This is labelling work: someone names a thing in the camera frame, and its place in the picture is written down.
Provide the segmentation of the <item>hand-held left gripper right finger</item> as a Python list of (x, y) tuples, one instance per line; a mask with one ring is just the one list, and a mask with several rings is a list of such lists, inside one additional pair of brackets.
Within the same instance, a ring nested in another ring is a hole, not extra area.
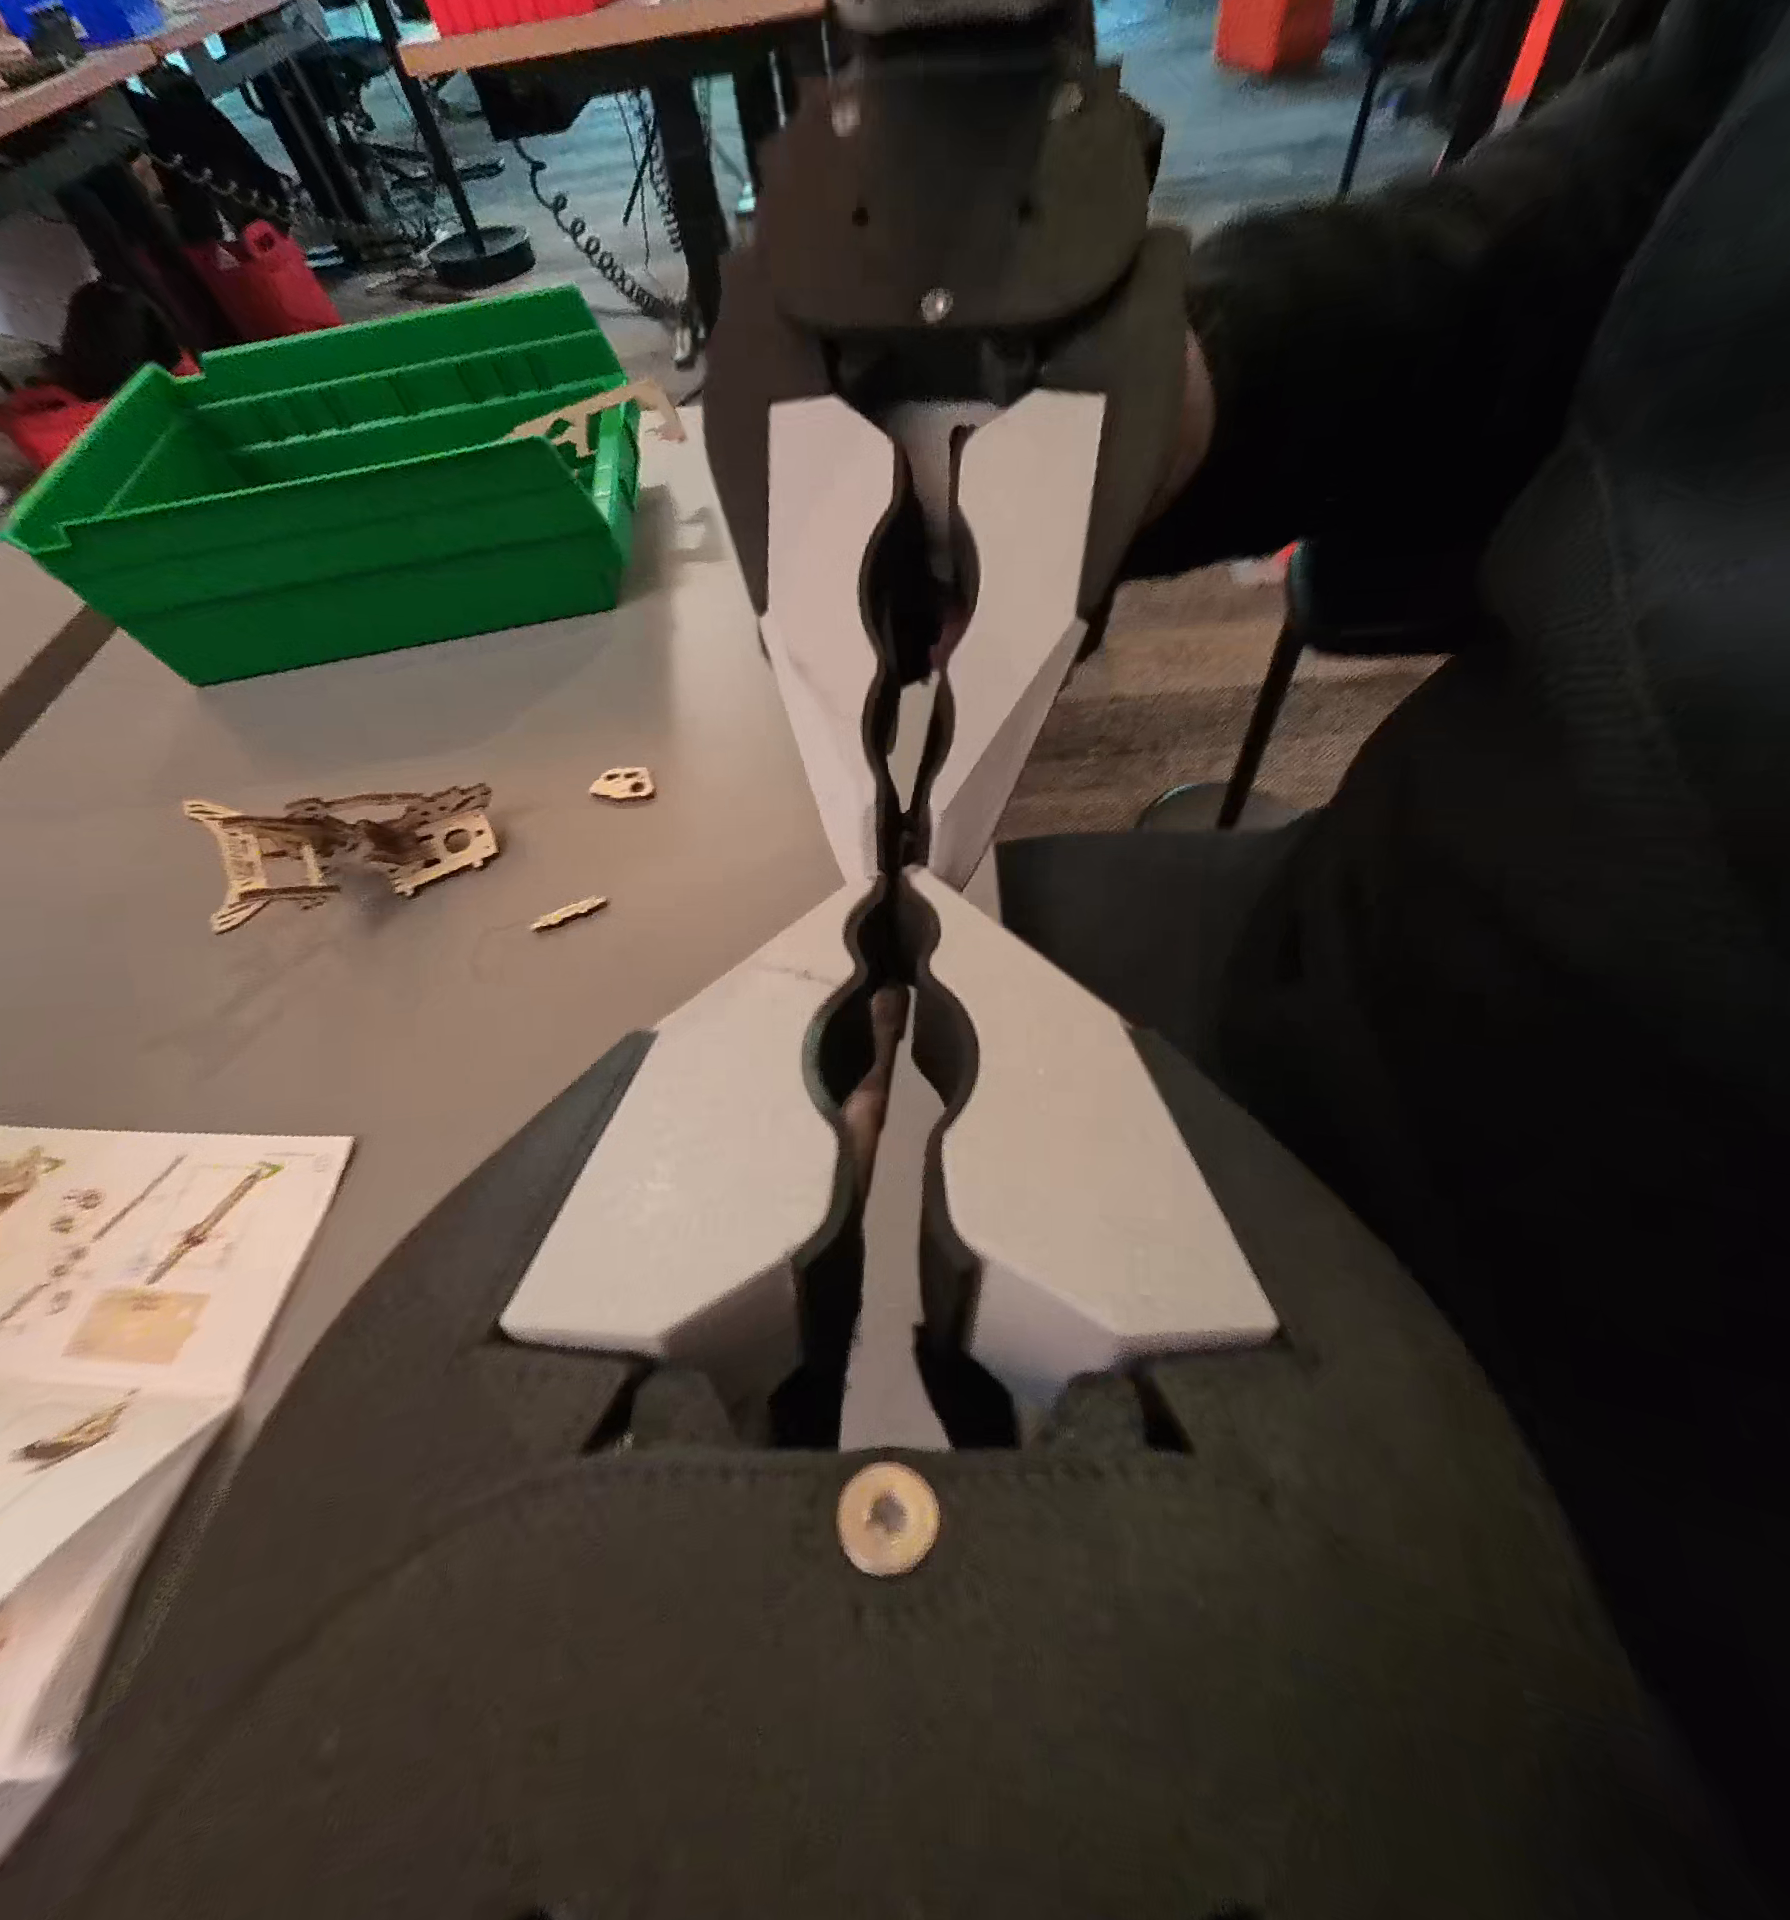
[(913, 1370), (948, 1446), (1012, 1446), (1074, 1380), (1280, 1337), (1141, 1034), (913, 868)]

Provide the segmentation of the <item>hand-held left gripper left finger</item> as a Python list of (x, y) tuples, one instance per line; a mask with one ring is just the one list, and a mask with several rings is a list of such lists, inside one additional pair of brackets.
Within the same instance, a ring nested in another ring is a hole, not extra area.
[(830, 1446), (894, 1060), (877, 878), (653, 1029), (494, 1325), (700, 1370), (744, 1438)]

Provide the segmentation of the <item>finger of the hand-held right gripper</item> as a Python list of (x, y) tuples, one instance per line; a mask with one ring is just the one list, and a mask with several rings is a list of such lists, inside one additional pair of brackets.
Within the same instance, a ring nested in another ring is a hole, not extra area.
[(822, 843), (850, 881), (887, 868), (887, 641), (870, 556), (897, 509), (897, 443), (839, 395), (768, 412), (768, 611), (759, 641), (801, 754)]
[(948, 457), (948, 535), (974, 611), (933, 674), (913, 859), (962, 887), (1081, 646), (1104, 395), (1034, 385), (974, 426)]

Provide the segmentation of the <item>person's right forearm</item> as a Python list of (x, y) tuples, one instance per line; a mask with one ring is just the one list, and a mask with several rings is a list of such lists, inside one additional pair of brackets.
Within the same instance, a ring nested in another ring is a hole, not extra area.
[(1345, 646), (1460, 646), (1501, 504), (1682, 161), (1653, 129), (1514, 129), (1444, 172), (1189, 250), (1189, 464), (1126, 556), (1182, 575), (1309, 547)]

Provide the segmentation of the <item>flat wooden cutout sheet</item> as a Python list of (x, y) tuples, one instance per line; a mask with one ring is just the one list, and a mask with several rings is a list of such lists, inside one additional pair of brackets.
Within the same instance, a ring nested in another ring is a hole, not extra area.
[(555, 412), (510, 426), (507, 438), (510, 438), (510, 443), (517, 443), (517, 438), (548, 438), (548, 443), (569, 443), (569, 454), (584, 457), (596, 416), (620, 416), (620, 412), (658, 416), (658, 438), (662, 438), (662, 443), (687, 443), (687, 426), (679, 426), (679, 398), (662, 395), (662, 379), (620, 379), (620, 385), (555, 398)]

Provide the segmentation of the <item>orange container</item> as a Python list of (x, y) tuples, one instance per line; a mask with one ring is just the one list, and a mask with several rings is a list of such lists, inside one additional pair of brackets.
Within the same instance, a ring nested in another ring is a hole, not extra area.
[(1219, 0), (1216, 10), (1216, 65), (1219, 73), (1315, 73), (1337, 30), (1337, 0)]

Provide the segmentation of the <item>wooden table with black legs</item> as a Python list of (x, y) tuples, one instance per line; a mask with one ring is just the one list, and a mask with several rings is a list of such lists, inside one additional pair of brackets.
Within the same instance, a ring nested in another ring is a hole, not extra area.
[(441, 24), (401, 33), (401, 73), (517, 73), (569, 77), (578, 94), (653, 94), (662, 189), (687, 260), (687, 320), (673, 320), (679, 366), (700, 354), (724, 309), (724, 197), (716, 146), (697, 77), (729, 77), (744, 169), (781, 129), (795, 94), (830, 73), (830, 24), (817, 0), (673, 0), (673, 10), (593, 10), (444, 33)]

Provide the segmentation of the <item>red bins row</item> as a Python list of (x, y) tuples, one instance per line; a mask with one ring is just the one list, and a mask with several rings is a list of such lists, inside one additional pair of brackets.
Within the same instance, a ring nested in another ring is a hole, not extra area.
[(741, 0), (423, 0), (423, 14), (441, 49), (462, 59), (603, 49), (603, 43), (774, 24), (774, 10), (741, 10)]

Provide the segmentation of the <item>black round stand base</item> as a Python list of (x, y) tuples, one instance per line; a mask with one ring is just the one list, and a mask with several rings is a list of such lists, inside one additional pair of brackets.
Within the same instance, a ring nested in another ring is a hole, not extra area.
[(387, 73), (391, 73), (401, 108), (410, 108), (410, 121), (413, 121), (413, 146), (423, 146), (423, 161), (432, 161), (432, 172), (441, 172), (441, 189), (444, 189), (444, 204), (451, 204), (451, 227), (444, 227), (444, 232), (432, 240), (432, 257), (423, 257), (432, 276), (441, 276), (444, 295), (494, 295), (494, 284), (526, 276), (526, 272), (534, 272), (534, 240), (526, 240), (526, 227), (481, 227), (481, 220), (472, 220), (466, 180), (462, 180), (462, 169), (451, 169), (451, 146), (444, 146), (444, 129), (441, 129), (441, 108), (432, 108), (423, 77), (401, 65), (401, 24), (391, 24), (391, 10), (387, 10), (387, 0), (363, 0), (363, 14), (373, 14), (373, 30), (382, 30)]

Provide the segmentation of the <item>green plastic bin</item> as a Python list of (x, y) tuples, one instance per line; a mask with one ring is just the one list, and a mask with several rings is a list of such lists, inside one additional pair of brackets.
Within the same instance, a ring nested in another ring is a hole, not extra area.
[(640, 416), (507, 427), (620, 379), (578, 284), (142, 366), (0, 542), (187, 683), (603, 611)]

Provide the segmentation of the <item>person in black clothing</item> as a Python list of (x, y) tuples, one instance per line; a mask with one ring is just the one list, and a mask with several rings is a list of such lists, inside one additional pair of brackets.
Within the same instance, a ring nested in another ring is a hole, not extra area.
[(999, 853), (1438, 1296), (1790, 1912), (1790, 10), (1667, 10), (1514, 129), (1653, 213), (1444, 663), (1282, 831)]

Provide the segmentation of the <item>illustrated instruction sheet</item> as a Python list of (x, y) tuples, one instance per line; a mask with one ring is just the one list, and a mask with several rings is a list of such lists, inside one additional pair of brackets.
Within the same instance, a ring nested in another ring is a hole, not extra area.
[(353, 1139), (0, 1123), (0, 1856), (342, 1171)]

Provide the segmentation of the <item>red canister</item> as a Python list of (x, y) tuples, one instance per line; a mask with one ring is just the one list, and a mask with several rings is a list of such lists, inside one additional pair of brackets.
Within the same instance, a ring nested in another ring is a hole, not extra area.
[(183, 257), (208, 295), (208, 309), (227, 310), (236, 341), (342, 330), (310, 250), (269, 220), (247, 220), (236, 240), (183, 240)]

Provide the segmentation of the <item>cluttered wooden table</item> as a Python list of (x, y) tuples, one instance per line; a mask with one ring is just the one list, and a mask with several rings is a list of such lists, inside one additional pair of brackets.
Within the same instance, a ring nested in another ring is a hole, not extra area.
[(54, 77), (10, 84), (0, 220), (40, 213), (66, 180), (149, 156), (129, 77), (149, 77), (155, 65), (198, 59), (198, 84), (236, 94), (242, 77), (260, 77), (310, 43), (318, 43), (318, 10), (208, 0), (208, 10), (171, 10), (155, 33), (101, 43)]

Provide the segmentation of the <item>wooden model frame assembly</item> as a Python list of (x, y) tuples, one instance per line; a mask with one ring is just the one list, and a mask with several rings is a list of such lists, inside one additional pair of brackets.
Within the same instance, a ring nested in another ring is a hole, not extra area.
[(342, 878), (382, 878), (391, 894), (413, 894), (441, 878), (489, 868), (489, 794), (489, 784), (298, 794), (276, 811), (187, 794), (183, 817), (208, 831), (227, 878), (208, 934), (247, 928), (260, 906), (330, 906)]

